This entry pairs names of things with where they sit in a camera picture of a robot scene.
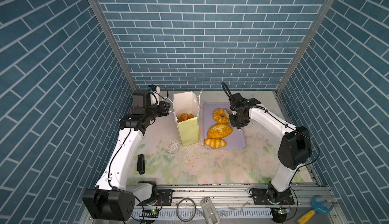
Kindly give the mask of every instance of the brick wall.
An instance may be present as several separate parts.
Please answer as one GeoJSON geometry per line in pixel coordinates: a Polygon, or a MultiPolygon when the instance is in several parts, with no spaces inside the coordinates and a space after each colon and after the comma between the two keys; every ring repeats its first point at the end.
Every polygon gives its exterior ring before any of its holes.
{"type": "Polygon", "coordinates": [[[274,90],[324,0],[99,0],[139,87],[274,90]]]}
{"type": "Polygon", "coordinates": [[[349,223],[388,223],[388,16],[389,0],[335,0],[282,91],[349,223]]]}
{"type": "Polygon", "coordinates": [[[87,0],[0,0],[0,223],[73,223],[130,88],[87,0]]]}

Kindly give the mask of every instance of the gray plastic device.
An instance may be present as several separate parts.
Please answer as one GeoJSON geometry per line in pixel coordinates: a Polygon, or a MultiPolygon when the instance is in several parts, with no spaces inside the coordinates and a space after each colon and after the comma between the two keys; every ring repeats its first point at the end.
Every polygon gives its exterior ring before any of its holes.
{"type": "Polygon", "coordinates": [[[207,221],[207,224],[219,224],[220,223],[220,217],[217,213],[211,198],[207,197],[200,201],[201,208],[204,212],[205,220],[207,221]]]}

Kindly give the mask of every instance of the lavender cutting board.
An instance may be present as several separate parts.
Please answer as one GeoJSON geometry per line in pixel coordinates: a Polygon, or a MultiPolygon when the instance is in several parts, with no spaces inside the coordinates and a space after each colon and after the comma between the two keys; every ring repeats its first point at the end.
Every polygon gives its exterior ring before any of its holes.
{"type": "MultiPolygon", "coordinates": [[[[217,122],[213,118],[214,110],[219,108],[225,108],[230,109],[230,103],[229,102],[206,102],[203,105],[203,126],[204,126],[204,141],[207,138],[208,130],[217,124],[217,122]]],[[[225,150],[243,150],[246,148],[246,138],[244,136],[244,130],[238,131],[236,127],[233,127],[234,131],[232,133],[223,138],[222,140],[226,141],[227,145],[225,147],[222,147],[220,149],[225,150]]],[[[204,147],[210,150],[218,150],[213,149],[206,144],[204,144],[204,147]]]]}

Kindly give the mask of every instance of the floral tablecloth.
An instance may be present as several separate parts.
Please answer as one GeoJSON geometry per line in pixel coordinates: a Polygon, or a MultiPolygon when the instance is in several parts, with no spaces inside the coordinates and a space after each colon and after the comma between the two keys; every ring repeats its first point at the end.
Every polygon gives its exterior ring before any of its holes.
{"type": "MultiPolygon", "coordinates": [[[[201,105],[205,100],[207,97],[202,98],[201,105]]],[[[281,115],[278,105],[267,107],[281,115]]],[[[136,150],[128,171],[127,185],[136,185],[141,180],[168,185],[268,183],[274,177],[280,164],[277,158],[280,143],[262,125],[252,121],[245,127],[247,147],[244,150],[208,150],[203,145],[201,124],[199,129],[200,143],[183,147],[174,116],[158,118],[147,128],[146,137],[136,150]],[[136,171],[138,154],[145,155],[146,171],[143,175],[136,171]]],[[[293,181],[312,180],[304,167],[293,181]]]]}

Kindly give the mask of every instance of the metal beam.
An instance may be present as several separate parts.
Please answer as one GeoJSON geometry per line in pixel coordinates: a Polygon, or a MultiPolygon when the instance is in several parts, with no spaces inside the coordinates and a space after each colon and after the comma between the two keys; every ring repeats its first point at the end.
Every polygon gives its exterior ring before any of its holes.
{"type": "Polygon", "coordinates": [[[127,66],[126,61],[123,57],[123,54],[121,53],[121,51],[119,49],[119,46],[118,46],[118,43],[116,42],[114,34],[112,33],[112,30],[109,27],[107,20],[105,19],[105,16],[104,16],[103,10],[100,7],[99,1],[98,0],[88,0],[88,2],[89,2],[89,5],[91,6],[93,12],[95,13],[95,16],[97,18],[97,21],[100,24],[101,29],[103,29],[105,37],[107,38],[107,41],[108,41],[109,45],[111,46],[112,51],[114,52],[116,59],[118,60],[119,65],[122,68],[123,73],[124,73],[128,83],[129,83],[129,85],[131,86],[132,90],[135,91],[137,89],[137,86],[136,86],[136,84],[135,84],[135,82],[134,82],[134,80],[129,72],[128,66],[127,66]]]}
{"type": "Polygon", "coordinates": [[[309,44],[312,41],[312,38],[314,37],[316,31],[318,30],[320,24],[323,22],[324,17],[327,15],[329,8],[332,6],[335,0],[324,0],[323,4],[320,6],[315,19],[313,20],[311,26],[308,29],[307,34],[303,38],[303,41],[300,44],[300,47],[297,49],[296,53],[294,54],[294,57],[289,65],[289,68],[286,70],[284,77],[282,78],[280,84],[277,86],[276,93],[279,95],[284,87],[286,86],[286,83],[288,82],[289,78],[292,76],[294,69],[297,67],[298,63],[300,62],[303,54],[307,50],[309,44]]]}

